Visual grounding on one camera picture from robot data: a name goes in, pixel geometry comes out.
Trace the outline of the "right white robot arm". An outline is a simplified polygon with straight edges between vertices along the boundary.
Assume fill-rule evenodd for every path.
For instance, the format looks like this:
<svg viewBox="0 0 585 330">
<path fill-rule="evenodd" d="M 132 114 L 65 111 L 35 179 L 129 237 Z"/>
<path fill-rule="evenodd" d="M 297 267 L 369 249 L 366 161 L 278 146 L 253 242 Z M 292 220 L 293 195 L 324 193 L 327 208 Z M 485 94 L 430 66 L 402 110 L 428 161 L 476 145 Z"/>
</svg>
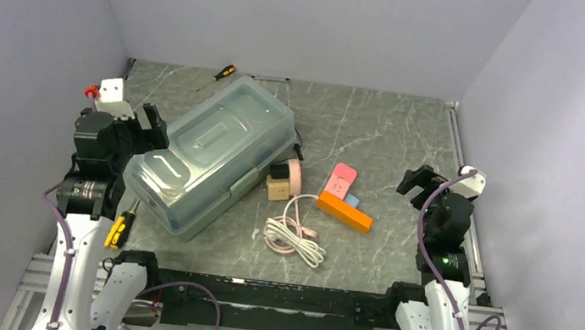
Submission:
<svg viewBox="0 0 585 330">
<path fill-rule="evenodd" d="M 426 274 L 419 286 L 395 285 L 396 296 L 382 305 L 382 317 L 400 330 L 471 330 L 470 270 L 462 246 L 471 228 L 473 202 L 484 190 L 486 177 L 463 166 L 453 179 L 445 179 L 430 166 L 406 171 L 397 187 L 419 211 L 416 225 L 417 265 Z"/>
</svg>

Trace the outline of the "round pink power socket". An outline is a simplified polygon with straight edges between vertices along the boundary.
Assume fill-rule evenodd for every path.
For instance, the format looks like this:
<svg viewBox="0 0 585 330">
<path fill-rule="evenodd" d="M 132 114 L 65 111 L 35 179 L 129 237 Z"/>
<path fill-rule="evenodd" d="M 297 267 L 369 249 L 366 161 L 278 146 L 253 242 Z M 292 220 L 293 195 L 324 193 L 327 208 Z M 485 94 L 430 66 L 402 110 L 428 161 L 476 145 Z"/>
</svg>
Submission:
<svg viewBox="0 0 585 330">
<path fill-rule="evenodd" d="M 289 167 L 289 177 L 288 180 L 290 182 L 290 190 L 289 195 L 297 196 L 300 195 L 302 192 L 302 176 L 301 176 L 301 163 L 296 158 L 291 158 L 287 160 L 287 165 Z"/>
</svg>

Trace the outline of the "beige cube socket adapter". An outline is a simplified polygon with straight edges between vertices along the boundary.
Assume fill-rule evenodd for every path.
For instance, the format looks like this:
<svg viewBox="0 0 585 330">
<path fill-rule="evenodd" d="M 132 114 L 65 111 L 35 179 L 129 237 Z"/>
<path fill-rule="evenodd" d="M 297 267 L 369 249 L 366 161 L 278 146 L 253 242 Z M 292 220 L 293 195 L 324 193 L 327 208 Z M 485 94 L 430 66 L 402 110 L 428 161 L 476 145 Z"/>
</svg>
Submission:
<svg viewBox="0 0 585 330">
<path fill-rule="evenodd" d="M 290 181 L 288 179 L 274 179 L 267 176 L 266 190 L 269 201 L 287 201 L 291 197 Z"/>
</svg>

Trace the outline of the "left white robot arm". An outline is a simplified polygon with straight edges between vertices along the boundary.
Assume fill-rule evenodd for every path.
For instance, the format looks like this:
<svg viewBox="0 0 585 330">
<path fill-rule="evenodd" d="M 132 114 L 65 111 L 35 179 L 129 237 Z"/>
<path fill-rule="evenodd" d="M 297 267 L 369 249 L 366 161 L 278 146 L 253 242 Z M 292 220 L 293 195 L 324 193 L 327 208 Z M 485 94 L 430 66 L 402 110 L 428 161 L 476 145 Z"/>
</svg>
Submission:
<svg viewBox="0 0 585 330">
<path fill-rule="evenodd" d="M 135 155 L 168 147 L 167 125 L 151 103 L 142 105 L 150 127 L 136 113 L 113 116 L 84 108 L 75 120 L 71 168 L 51 190 L 58 233 L 47 291 L 31 330 L 119 330 L 135 297 L 157 293 L 153 255 L 131 252 L 101 291 L 97 269 L 106 238 L 119 218 L 124 170 Z"/>
</svg>

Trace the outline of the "black power adapter plug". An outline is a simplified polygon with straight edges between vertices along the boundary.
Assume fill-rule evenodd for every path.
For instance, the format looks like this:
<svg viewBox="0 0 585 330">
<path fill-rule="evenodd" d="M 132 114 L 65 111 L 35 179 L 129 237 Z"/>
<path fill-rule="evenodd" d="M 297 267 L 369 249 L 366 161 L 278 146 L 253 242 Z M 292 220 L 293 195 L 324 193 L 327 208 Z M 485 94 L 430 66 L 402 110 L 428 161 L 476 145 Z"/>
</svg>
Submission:
<svg viewBox="0 0 585 330">
<path fill-rule="evenodd" d="M 290 165 L 288 163 L 275 163 L 269 167 L 268 177 L 275 180 L 290 180 Z"/>
</svg>

